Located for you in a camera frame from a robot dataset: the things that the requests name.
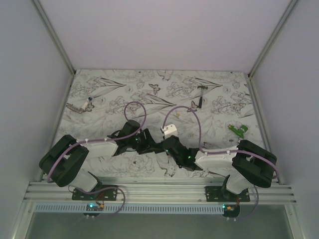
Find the black fuse box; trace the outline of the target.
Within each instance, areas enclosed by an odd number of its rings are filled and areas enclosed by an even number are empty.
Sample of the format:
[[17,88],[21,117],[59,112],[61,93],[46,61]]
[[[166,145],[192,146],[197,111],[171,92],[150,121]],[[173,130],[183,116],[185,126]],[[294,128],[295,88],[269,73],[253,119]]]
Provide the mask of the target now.
[[149,147],[149,148],[145,148],[145,149],[141,149],[138,154],[142,155],[142,154],[147,154],[147,153],[162,153],[165,152],[165,150],[162,147]]

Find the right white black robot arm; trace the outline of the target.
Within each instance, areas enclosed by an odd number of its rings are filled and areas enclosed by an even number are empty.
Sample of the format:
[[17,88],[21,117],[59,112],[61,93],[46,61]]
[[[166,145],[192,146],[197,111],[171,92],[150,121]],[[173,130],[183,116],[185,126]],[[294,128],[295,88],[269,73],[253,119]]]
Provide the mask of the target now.
[[219,192],[225,201],[233,201],[252,186],[269,188],[277,172],[276,156],[248,140],[227,149],[205,150],[182,145],[173,124],[161,131],[163,149],[180,168],[224,177]]

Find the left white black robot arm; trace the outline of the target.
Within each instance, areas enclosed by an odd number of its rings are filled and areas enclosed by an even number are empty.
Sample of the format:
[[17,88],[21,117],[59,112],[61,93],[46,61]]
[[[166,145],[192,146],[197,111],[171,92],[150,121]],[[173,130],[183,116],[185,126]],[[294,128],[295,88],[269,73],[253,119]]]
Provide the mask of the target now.
[[47,174],[49,182],[59,187],[72,186],[84,192],[90,200],[102,194],[102,183],[92,173],[81,167],[87,158],[118,156],[132,149],[139,155],[164,152],[161,143],[156,143],[150,131],[142,129],[134,120],[128,120],[121,130],[104,139],[77,141],[64,135],[40,160],[39,167]]

